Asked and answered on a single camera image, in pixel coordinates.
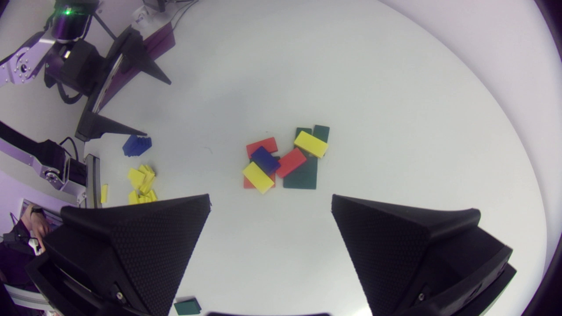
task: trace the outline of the blue block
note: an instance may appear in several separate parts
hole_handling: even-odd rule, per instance
[[[252,160],[267,175],[271,175],[281,167],[277,159],[273,157],[263,146],[252,154]]]
[[[127,155],[128,152],[130,152],[131,147],[134,145],[135,141],[137,140],[137,136],[136,135],[131,135],[127,141],[125,142],[125,144],[123,145],[123,153],[125,155]]]
[[[140,156],[150,147],[152,147],[152,140],[150,137],[131,135],[123,145],[123,153],[127,157]]]

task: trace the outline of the hand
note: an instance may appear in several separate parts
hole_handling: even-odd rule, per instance
[[[43,237],[51,232],[51,226],[45,219],[45,216],[41,213],[31,213],[30,214],[31,230],[35,234],[35,238],[39,241],[41,249],[45,251],[45,246],[43,245]]]

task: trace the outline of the perforated black surface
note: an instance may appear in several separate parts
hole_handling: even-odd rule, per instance
[[[168,315],[209,211],[207,196],[112,228],[117,256],[152,315]]]
[[[334,196],[332,213],[374,316],[397,307],[428,246],[429,230]]]

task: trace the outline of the white wall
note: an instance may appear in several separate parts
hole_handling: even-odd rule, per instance
[[[541,189],[548,267],[562,232],[562,64],[535,2],[381,1],[448,46],[505,111]]]

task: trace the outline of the yellow block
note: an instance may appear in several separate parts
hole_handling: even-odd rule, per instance
[[[107,203],[107,184],[102,185],[102,196],[100,203]]]
[[[139,204],[139,196],[137,195],[137,191],[133,191],[129,193],[129,205]]]
[[[301,131],[297,138],[294,140],[294,144],[307,152],[313,154],[318,158],[322,158],[328,149],[328,144],[319,140],[318,138]]]
[[[144,165],[140,165],[139,171],[142,172],[142,173],[144,173],[144,174],[147,174],[147,173],[148,173],[148,169],[146,169],[146,167],[145,167]]]
[[[271,178],[269,178],[269,176],[256,165],[255,162],[250,163],[248,167],[242,171],[242,173],[246,176],[246,178],[248,178],[248,180],[250,180],[253,186],[260,191],[261,194],[267,192],[269,188],[275,184],[275,182],[273,182]]]
[[[129,169],[129,175],[127,175],[127,178],[131,180],[131,186],[133,186],[133,189],[138,189],[143,184],[145,175],[144,173],[131,168]]]
[[[154,170],[152,170],[152,168],[150,168],[149,165],[144,165],[144,167],[146,168],[146,170],[148,170],[149,173],[152,173],[153,175],[156,175],[156,173],[154,172]]]
[[[154,178],[144,181],[144,183],[139,187],[139,191],[142,195],[146,195],[152,189],[152,182],[154,182]]]
[[[150,192],[148,193],[148,196],[150,197],[152,202],[158,201],[158,198],[156,197],[156,193],[154,193],[154,190],[150,190]]]
[[[152,170],[149,165],[140,165],[139,171],[144,173],[144,175],[146,176],[144,179],[145,182],[150,181],[156,175],[154,173],[154,170]]]

